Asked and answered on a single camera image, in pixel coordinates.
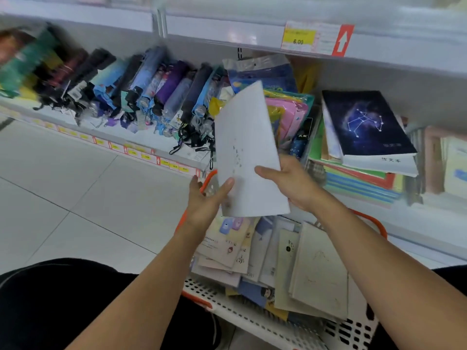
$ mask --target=dark blue notebook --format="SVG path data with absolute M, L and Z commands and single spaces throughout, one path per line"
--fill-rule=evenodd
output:
M 379 91 L 323 91 L 323 101 L 345 156 L 417 153 Z

